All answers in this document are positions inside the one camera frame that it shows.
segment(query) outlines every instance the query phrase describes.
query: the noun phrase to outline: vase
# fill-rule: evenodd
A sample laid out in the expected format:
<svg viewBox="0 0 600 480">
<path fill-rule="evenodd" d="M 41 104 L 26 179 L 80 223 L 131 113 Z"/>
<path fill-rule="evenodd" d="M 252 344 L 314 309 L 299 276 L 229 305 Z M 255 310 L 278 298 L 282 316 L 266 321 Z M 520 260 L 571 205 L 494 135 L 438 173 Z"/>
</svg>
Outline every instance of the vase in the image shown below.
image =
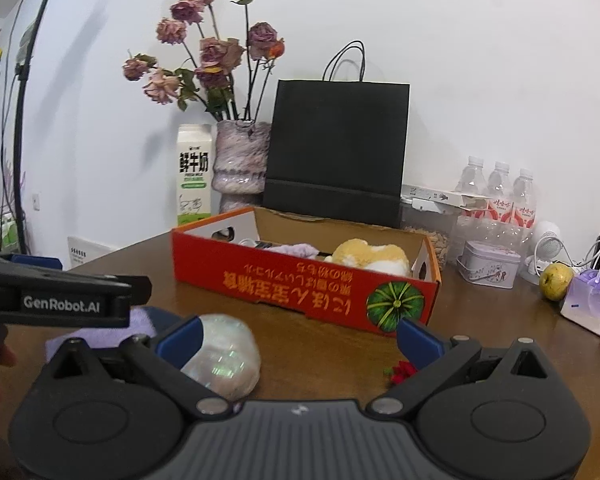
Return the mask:
<svg viewBox="0 0 600 480">
<path fill-rule="evenodd" d="M 211 186 L 222 193 L 220 212 L 258 205 L 264 191 L 271 124 L 221 121 Z"/>
</svg>

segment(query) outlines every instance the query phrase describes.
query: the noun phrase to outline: black paper bag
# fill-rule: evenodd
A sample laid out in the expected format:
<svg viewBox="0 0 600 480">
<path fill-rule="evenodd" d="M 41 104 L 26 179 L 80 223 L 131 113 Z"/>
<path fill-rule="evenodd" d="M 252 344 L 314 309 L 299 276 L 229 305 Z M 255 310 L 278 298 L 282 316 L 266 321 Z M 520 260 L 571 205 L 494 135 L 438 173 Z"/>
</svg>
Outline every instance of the black paper bag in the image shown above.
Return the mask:
<svg viewBox="0 0 600 480">
<path fill-rule="evenodd" d="M 280 81 L 264 206 L 398 227 L 409 85 Z"/>
</svg>

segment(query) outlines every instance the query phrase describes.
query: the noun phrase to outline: green pumpkin picture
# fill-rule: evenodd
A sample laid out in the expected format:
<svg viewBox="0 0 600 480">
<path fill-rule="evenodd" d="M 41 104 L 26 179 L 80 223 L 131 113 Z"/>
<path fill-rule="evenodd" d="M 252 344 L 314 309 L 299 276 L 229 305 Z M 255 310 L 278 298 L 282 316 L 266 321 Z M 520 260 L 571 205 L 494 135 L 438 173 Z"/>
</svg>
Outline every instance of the green pumpkin picture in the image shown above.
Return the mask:
<svg viewBox="0 0 600 480">
<path fill-rule="evenodd" d="M 388 282 L 378 285 L 366 298 L 366 317 L 383 332 L 395 332 L 403 317 L 419 319 L 424 296 L 416 286 L 407 282 Z"/>
</svg>

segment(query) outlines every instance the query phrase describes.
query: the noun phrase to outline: bag handle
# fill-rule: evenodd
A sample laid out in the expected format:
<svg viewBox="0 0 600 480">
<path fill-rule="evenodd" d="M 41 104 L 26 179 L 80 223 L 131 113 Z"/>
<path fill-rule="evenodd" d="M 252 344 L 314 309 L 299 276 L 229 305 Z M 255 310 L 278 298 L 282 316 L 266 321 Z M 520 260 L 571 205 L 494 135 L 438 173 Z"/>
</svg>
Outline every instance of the bag handle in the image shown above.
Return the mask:
<svg viewBox="0 0 600 480">
<path fill-rule="evenodd" d="M 323 81 L 324 81 L 324 78 L 327 77 L 327 70 L 329 70 L 329 67 L 331 66 L 332 63 L 333 63 L 333 67 L 331 69 L 331 73 L 329 74 L 328 81 L 333 80 L 333 74 L 336 72 L 336 68 L 338 67 L 338 62 L 340 61 L 342 56 L 344 56 L 347 53 L 347 51 L 349 51 L 349 50 L 359 50 L 360 54 L 362 54 L 362 63 L 360 64 L 360 75 L 358 77 L 358 80 L 360 82 L 362 82 L 364 80 L 365 71 L 366 71 L 365 44 L 362 43 L 362 41 L 360 41 L 360 40 L 353 40 L 349 44 L 347 44 L 341 51 L 339 51 L 339 53 L 337 53 L 335 56 L 333 56 L 331 58 L 331 61 L 327 63 L 327 66 L 324 69 L 324 73 L 322 74 Z"/>
</svg>

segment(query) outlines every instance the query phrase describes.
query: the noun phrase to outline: yellow and white plush toy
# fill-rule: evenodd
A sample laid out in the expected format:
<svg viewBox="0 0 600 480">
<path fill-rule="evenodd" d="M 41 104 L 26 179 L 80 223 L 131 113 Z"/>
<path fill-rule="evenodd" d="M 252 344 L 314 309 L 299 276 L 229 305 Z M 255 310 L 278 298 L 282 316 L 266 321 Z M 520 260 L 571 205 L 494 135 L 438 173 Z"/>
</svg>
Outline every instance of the yellow and white plush toy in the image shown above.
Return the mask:
<svg viewBox="0 0 600 480">
<path fill-rule="evenodd" d="M 327 256 L 324 261 L 395 276 L 411 276 L 409 260 L 400 247 L 396 245 L 371 246 L 358 238 L 340 244 L 333 255 Z"/>
</svg>

